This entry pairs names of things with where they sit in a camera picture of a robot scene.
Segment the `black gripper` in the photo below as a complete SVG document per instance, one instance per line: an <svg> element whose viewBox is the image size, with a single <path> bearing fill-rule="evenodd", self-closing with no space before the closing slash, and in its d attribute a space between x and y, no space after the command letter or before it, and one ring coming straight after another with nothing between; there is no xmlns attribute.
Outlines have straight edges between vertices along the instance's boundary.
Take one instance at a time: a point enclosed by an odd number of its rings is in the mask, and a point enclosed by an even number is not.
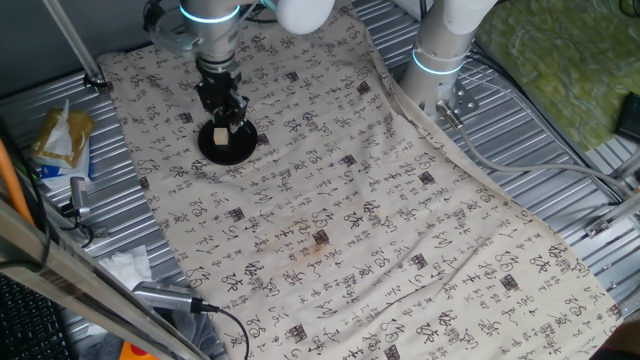
<svg viewBox="0 0 640 360"><path fill-rule="evenodd" d="M226 113L231 111L229 131L236 133L245 124L249 99L238 93L241 73L203 72L195 87L205 111L212 113L215 128L226 128Z"/></svg>

